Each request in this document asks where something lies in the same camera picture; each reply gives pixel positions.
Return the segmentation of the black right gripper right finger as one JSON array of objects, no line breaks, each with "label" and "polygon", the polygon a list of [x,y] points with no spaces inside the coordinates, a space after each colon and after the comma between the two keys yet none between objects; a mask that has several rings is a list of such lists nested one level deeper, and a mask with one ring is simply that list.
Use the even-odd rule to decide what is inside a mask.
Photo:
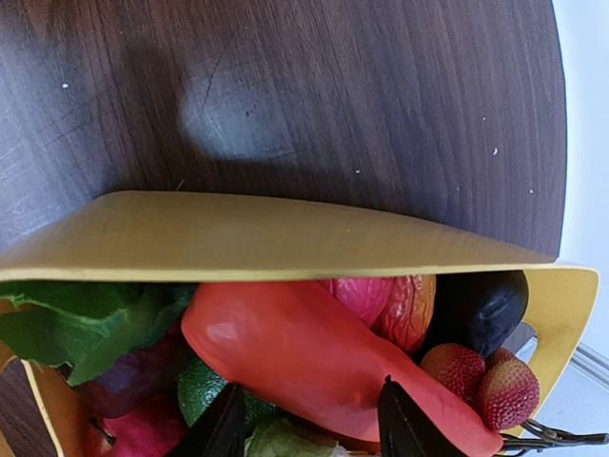
[{"label": "black right gripper right finger", "polygon": [[451,456],[452,445],[390,376],[378,403],[382,456]]}]

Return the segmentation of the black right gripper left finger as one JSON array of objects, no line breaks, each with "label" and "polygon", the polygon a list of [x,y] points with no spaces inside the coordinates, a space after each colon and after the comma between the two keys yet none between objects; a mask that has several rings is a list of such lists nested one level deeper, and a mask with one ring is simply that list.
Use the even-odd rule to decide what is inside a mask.
[{"label": "black right gripper left finger", "polygon": [[246,405],[240,385],[227,384],[175,447],[176,456],[244,456]]}]

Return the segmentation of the white toy cauliflower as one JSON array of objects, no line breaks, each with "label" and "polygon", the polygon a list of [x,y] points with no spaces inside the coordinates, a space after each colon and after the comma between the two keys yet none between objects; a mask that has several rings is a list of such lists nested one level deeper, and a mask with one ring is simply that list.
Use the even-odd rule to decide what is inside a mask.
[{"label": "white toy cauliflower", "polygon": [[260,423],[245,443],[245,456],[347,456],[336,440],[307,431],[286,419]]}]

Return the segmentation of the green toy avocado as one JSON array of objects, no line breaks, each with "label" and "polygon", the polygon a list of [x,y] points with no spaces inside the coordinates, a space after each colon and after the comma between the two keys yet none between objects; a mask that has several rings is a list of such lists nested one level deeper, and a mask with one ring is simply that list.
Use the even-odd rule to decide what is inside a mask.
[{"label": "green toy avocado", "polygon": [[[179,375],[177,397],[181,413],[188,426],[193,426],[226,386],[226,380],[200,359],[192,360]],[[264,402],[247,390],[246,429],[253,430],[259,423],[278,414],[275,405]]]}]

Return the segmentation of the red toy apple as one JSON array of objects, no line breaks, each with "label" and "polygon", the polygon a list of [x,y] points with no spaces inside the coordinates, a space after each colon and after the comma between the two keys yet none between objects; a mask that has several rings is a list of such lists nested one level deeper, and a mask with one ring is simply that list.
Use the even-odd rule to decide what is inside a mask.
[{"label": "red toy apple", "polygon": [[187,432],[177,400],[154,394],[124,416],[90,417],[84,455],[166,456]]}]

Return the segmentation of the dark purple toy fruit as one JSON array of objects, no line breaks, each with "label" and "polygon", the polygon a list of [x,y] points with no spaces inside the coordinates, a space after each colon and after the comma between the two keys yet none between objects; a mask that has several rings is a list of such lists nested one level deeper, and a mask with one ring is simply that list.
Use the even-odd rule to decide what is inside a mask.
[{"label": "dark purple toy fruit", "polygon": [[119,357],[103,374],[75,389],[92,409],[118,418],[166,388],[192,357],[179,325],[149,347]]}]

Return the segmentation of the red toy lychee bunch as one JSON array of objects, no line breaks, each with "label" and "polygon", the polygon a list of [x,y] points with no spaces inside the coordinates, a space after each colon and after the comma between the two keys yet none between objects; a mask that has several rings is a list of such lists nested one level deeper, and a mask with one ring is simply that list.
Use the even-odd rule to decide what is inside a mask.
[{"label": "red toy lychee bunch", "polygon": [[523,456],[551,448],[605,446],[606,433],[574,434],[532,418],[540,404],[540,381],[513,352],[500,348],[489,358],[456,343],[431,348],[421,368],[475,409],[501,434],[501,452]]}]

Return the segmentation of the orange toy carrot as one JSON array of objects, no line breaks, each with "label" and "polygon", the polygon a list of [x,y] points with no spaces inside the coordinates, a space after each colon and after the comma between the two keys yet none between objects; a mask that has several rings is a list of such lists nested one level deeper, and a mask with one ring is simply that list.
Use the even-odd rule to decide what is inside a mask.
[{"label": "orange toy carrot", "polygon": [[203,283],[182,332],[227,381],[339,435],[379,442],[377,404],[390,377],[465,455],[502,446],[468,404],[316,282]]}]

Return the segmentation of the pink wrinkled toy fruit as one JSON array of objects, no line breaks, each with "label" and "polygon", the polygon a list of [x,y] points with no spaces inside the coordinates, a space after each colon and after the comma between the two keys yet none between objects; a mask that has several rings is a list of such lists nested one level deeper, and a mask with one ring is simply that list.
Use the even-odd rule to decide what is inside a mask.
[{"label": "pink wrinkled toy fruit", "polygon": [[368,328],[409,356],[422,348],[434,311],[434,275],[335,278],[319,284]]}]

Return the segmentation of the dark toy plum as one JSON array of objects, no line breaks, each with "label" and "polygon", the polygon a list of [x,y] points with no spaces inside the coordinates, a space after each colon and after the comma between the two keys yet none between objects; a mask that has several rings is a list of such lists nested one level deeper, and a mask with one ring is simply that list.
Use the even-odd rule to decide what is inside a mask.
[{"label": "dark toy plum", "polygon": [[455,343],[486,358],[521,322],[528,299],[521,270],[441,274],[423,350]]}]

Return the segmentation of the yellow plastic basket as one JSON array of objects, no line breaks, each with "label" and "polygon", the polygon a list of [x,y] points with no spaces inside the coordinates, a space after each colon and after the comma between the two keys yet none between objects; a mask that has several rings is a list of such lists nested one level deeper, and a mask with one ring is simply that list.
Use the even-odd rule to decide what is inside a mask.
[{"label": "yellow plastic basket", "polygon": [[367,209],[243,195],[115,192],[2,255],[1,360],[24,363],[56,454],[83,456],[93,414],[75,387],[156,343],[175,324],[182,332],[203,283],[437,280],[503,270],[524,272],[529,299],[498,349],[531,368],[541,404],[592,313],[599,277],[589,268],[561,267],[479,235]]}]

